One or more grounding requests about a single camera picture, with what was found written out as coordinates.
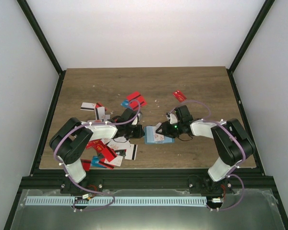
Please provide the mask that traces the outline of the teal card holder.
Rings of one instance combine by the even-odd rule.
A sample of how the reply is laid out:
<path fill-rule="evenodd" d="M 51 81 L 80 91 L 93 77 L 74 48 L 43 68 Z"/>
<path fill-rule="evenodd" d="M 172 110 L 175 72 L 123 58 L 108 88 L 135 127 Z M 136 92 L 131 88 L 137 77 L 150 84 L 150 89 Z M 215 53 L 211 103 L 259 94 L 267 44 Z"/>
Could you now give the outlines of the teal card holder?
<path fill-rule="evenodd" d="M 156 130 L 161 126 L 161 123 L 158 123 L 155 126 L 146 126 L 144 128 L 145 136 L 144 142 L 145 144 L 168 144 L 174 143 L 175 140 L 173 138 L 166 137 L 161 134 L 157 134 Z"/>

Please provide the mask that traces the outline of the white card red print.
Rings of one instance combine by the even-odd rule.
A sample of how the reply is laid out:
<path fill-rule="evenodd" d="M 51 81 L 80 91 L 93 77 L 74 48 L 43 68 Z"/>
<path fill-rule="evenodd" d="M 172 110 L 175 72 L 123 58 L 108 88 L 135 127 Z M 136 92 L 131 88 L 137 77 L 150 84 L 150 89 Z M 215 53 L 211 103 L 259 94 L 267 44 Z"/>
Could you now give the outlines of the white card red print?
<path fill-rule="evenodd" d="M 164 141 L 165 138 L 164 138 L 163 135 L 159 135 L 159 134 L 156 134 L 156 133 L 155 133 L 156 128 L 157 128 L 157 126 L 153 127 L 153 138 L 154 138 L 154 142 L 161 142 L 161 141 Z"/>

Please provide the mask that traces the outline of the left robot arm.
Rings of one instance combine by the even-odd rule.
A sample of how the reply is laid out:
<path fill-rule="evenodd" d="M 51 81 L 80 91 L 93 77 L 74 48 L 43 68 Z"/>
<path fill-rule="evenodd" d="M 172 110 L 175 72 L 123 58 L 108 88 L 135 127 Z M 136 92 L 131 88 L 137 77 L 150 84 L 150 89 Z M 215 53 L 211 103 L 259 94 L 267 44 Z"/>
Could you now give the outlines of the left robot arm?
<path fill-rule="evenodd" d="M 72 117 L 50 139 L 49 146 L 53 150 L 54 159 L 63 166 L 72 180 L 73 190 L 82 194 L 88 189 L 86 170 L 81 162 L 84 150 L 94 148 L 103 160 L 114 161 L 118 157 L 116 151 L 103 140 L 143 137 L 144 131 L 138 124 L 140 116 L 139 109 L 127 108 L 121 116 L 104 122 L 81 122 Z"/>

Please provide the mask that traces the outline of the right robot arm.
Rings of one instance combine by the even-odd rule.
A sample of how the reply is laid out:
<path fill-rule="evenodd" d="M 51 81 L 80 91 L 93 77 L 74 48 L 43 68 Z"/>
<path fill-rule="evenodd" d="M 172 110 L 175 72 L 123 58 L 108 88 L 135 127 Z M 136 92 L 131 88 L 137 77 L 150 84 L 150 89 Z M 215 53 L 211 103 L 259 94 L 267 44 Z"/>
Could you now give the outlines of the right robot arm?
<path fill-rule="evenodd" d="M 205 137 L 214 140 L 218 152 L 216 162 L 207 171 L 207 176 L 199 178 L 204 190 L 215 193 L 224 188 L 223 182 L 230 174 L 255 153 L 255 144 L 240 121 L 208 121 L 194 119 L 186 105 L 176 107 L 166 113 L 167 121 L 161 123 L 155 133 L 169 138 Z"/>

